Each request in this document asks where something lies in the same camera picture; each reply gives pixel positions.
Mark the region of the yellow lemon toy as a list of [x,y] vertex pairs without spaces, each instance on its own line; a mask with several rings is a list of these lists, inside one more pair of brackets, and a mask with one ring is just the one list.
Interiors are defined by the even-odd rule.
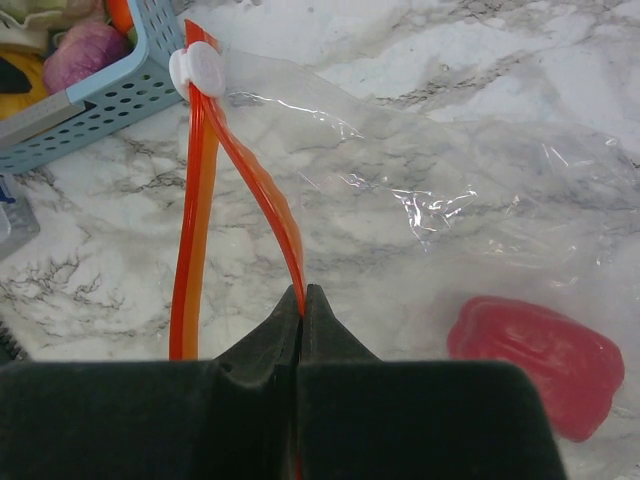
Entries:
[[44,100],[43,61],[35,54],[1,51],[1,119]]

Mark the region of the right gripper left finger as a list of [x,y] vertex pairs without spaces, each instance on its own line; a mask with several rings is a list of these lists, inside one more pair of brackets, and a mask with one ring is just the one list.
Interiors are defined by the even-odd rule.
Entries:
[[287,291],[212,360],[1,370],[5,479],[292,479],[300,318]]

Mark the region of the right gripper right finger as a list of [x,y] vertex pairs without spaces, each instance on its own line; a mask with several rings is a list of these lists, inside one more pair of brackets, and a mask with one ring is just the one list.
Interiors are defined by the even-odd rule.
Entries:
[[496,361],[382,361],[307,289],[297,366],[301,479],[562,479],[539,395]]

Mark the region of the clear zip top bag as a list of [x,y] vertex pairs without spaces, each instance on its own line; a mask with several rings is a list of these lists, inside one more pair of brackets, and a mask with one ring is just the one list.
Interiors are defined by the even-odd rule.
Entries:
[[454,359],[447,338],[469,299],[537,304],[619,347],[625,378],[599,428],[638,427],[636,156],[579,126],[437,123],[370,105],[185,27],[169,61],[190,109],[171,359],[198,355],[216,159],[226,154],[279,244],[276,270],[289,274],[298,314],[321,283],[358,326],[373,324],[376,348]]

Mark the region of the red bell pepper toy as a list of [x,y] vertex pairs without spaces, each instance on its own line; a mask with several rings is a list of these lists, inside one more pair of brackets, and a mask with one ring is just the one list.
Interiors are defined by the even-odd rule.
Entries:
[[464,303],[447,338],[458,360],[499,360],[521,368],[564,438],[588,440],[606,420],[623,384],[619,347],[555,310],[520,300],[476,296]]

